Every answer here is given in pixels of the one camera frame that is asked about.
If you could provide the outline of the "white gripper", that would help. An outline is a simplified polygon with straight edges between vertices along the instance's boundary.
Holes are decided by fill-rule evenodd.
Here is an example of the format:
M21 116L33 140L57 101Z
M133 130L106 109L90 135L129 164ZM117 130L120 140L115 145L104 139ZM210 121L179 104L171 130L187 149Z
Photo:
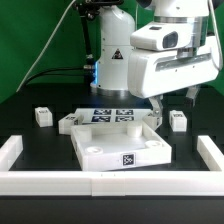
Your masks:
M189 87L185 103L194 107L200 91L198 84L214 80L221 70L220 63L215 36L209 36L197 55L188 58L178 58L176 50L135 49L128 63L128 90L136 97L149 98L153 116L161 117L162 97L157 95Z

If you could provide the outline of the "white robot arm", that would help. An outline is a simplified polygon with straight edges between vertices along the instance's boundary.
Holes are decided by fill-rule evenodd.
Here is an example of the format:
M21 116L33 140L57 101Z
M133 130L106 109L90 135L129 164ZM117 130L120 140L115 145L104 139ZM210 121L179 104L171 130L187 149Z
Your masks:
M153 21L138 30L118 7L102 9L101 56L91 87L147 98L159 117L163 94L186 88L194 99L198 86L222 69L219 36L207 33L207 24L216 21L214 7L212 0L137 1L154 12Z

